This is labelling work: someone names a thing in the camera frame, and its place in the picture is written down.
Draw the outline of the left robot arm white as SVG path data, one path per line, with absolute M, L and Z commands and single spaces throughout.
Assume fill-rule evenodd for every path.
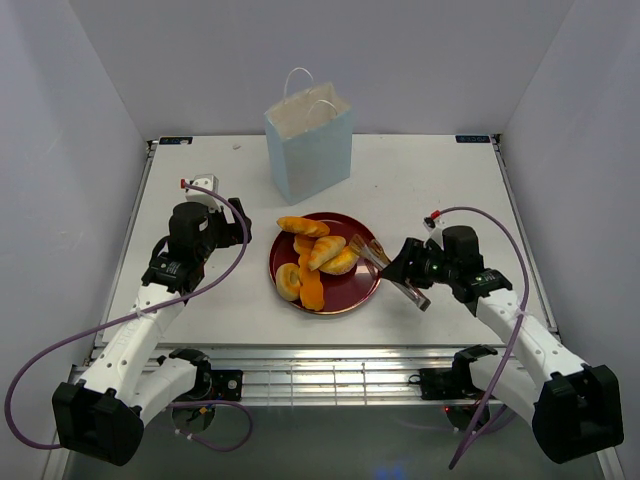
M 209 408 L 215 376 L 207 356 L 173 351 L 150 375 L 143 370 L 169 325 L 187 304 L 217 248 L 245 245 L 251 221 L 239 199 L 229 201 L 234 220 L 210 198 L 174 207 L 169 234 L 154 247 L 132 307 L 100 357 L 76 383 L 62 383 L 52 398 L 61 445 L 122 466 L 136 453 L 145 426 L 170 403 Z

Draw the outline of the oval yellow bun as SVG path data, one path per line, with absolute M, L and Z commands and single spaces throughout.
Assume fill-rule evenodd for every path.
M 359 255 L 350 246 L 345 246 L 341 252 L 319 267 L 322 273 L 328 275 L 343 275 L 351 271 L 359 260 Z

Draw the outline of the metal tongs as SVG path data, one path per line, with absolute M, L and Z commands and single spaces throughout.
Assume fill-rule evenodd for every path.
M 391 260 L 387 256 L 382 245 L 377 239 L 365 241 L 364 238 L 355 234 L 349 242 L 349 247 L 361 258 L 369 261 L 377 270 L 378 276 L 382 277 L 382 270 L 386 268 Z M 392 284 L 400 290 L 419 310 L 426 311 L 431 305 L 431 301 L 417 288 L 408 283 Z

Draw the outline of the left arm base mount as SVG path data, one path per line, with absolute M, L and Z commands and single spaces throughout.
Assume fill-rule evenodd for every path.
M 225 400 L 240 401 L 243 388 L 242 370 L 199 370 L 194 387 L 179 395 L 176 401 Z

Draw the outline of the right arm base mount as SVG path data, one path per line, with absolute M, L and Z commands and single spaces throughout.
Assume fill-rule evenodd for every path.
M 422 400 L 480 400 L 484 392 L 464 386 L 451 368 L 421 368 L 408 377 L 408 384 L 419 388 Z

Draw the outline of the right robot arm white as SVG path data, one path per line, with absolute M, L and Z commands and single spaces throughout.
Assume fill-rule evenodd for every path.
M 406 239 L 381 276 L 417 288 L 450 287 L 456 300 L 511 346 L 523 372 L 505 373 L 490 388 L 499 363 L 496 353 L 470 347 L 454 358 L 453 388 L 464 397 L 490 390 L 527 421 L 549 459 L 565 463 L 623 442 L 614 372 L 605 365 L 588 365 L 525 314 L 512 284 L 499 271 L 485 267 L 471 227 L 434 231 L 427 241 Z

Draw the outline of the pointed cone bread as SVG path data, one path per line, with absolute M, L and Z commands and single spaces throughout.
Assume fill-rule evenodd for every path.
M 318 238 L 311 250 L 307 266 L 310 271 L 317 270 L 327 261 L 336 257 L 345 247 L 342 236 L 324 236 Z

